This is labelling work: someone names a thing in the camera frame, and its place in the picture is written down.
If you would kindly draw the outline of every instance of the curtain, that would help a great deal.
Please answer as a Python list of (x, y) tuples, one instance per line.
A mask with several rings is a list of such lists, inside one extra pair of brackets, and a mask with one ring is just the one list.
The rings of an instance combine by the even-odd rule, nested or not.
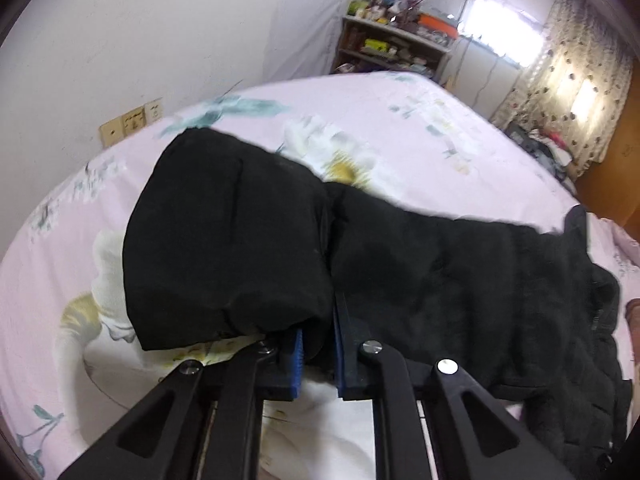
[(625, 105), (633, 53), (586, 0), (556, 0), (538, 58), (491, 122), (561, 134), (578, 175), (602, 162)]

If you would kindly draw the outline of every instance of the orange box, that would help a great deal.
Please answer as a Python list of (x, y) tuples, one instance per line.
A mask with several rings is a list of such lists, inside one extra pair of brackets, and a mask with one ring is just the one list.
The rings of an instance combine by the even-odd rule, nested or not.
[(425, 27), (434, 28), (435, 30), (440, 30), (444, 32), (447, 36), (450, 36), (451, 38), (453, 38), (454, 40), (458, 38), (458, 30), (455, 27), (453, 27), (452, 25), (449, 25), (449, 23), (443, 22), (442, 20), (439, 20), (438, 18), (435, 18), (428, 14), (421, 14), (419, 23), (421, 25), (424, 25)]

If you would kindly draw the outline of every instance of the pile of clothes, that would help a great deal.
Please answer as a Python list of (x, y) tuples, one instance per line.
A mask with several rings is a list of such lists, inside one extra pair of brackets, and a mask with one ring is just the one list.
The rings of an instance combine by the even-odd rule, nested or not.
[(576, 196), (572, 180), (573, 156), (558, 132), (534, 129), (527, 132), (515, 122), (504, 131), (523, 150), (535, 158), (572, 195)]
[(630, 385), (612, 331), (618, 284), (562, 234), (423, 216), (209, 129), (164, 151), (127, 226), (127, 313), (168, 349), (300, 326), (331, 344), (334, 298), (408, 359), (459, 362), (578, 478), (622, 445)]

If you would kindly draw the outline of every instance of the wooden shelf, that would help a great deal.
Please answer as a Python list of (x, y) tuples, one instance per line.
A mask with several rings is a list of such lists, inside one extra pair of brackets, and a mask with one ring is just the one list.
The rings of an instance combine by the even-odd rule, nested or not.
[(402, 30), (401, 28), (391, 27), (390, 25), (383, 25), (383, 23), (372, 22), (371, 20), (364, 20), (363, 18), (356, 18), (355, 16), (344, 16), (343, 19), (347, 22), (363, 25), (364, 27), (376, 28), (377, 30), (381, 30), (383, 32), (386, 32), (387, 34), (391, 34), (392, 36), (397, 36), (398, 38), (403, 38), (407, 41), (412, 41), (413, 43), (420, 43), (424, 46), (432, 48), (433, 50), (440, 51), (443, 54), (448, 54), (449, 52), (451, 52), (450, 48), (437, 44), (434, 41), (427, 40), (426, 38), (418, 36), (417, 34), (412, 34), (410, 32), (407, 32), (406, 30)]

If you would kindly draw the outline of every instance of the metal bolt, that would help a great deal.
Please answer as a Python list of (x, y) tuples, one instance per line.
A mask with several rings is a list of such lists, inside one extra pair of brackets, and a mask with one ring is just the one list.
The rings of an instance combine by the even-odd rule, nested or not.
[(202, 368), (202, 363), (200, 361), (196, 361), (195, 359), (189, 359), (188, 361), (184, 361), (180, 364), (178, 370), (180, 370), (181, 374), (185, 375), (193, 375), (197, 374)]
[(382, 343), (376, 341), (375, 339), (369, 339), (368, 341), (362, 343), (362, 346), (360, 348), (365, 354), (375, 355), (382, 352)]
[(443, 359), (442, 361), (438, 361), (438, 370), (443, 374), (453, 375), (458, 371), (458, 363), (451, 359)]
[(259, 341), (258, 354), (268, 355), (276, 351), (275, 345), (270, 341)]

